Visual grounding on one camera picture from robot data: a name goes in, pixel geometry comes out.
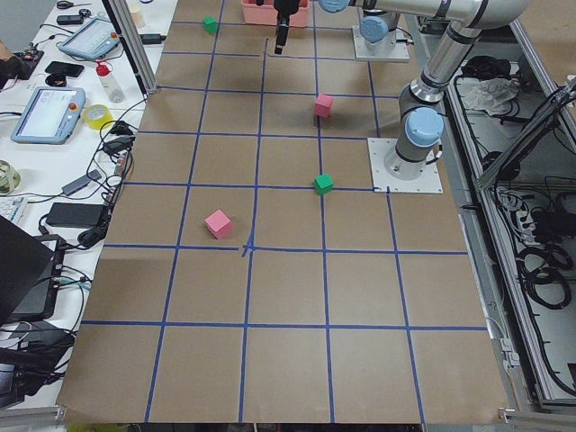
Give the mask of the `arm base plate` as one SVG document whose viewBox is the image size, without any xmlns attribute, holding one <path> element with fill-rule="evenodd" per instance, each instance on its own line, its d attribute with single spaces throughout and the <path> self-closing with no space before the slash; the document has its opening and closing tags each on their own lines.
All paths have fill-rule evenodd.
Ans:
<svg viewBox="0 0 576 432">
<path fill-rule="evenodd" d="M 437 163 L 429 151 L 421 162 L 408 162 L 396 152 L 396 139 L 368 138 L 373 190 L 391 194 L 441 194 L 443 186 Z"/>
<path fill-rule="evenodd" d="M 352 33 L 355 59 L 358 61 L 393 63 L 407 63 L 410 61 L 408 44 L 404 39 L 404 33 L 400 29 L 389 32 L 382 40 L 377 42 L 366 40 L 360 34 L 358 25 L 352 27 Z"/>
</svg>

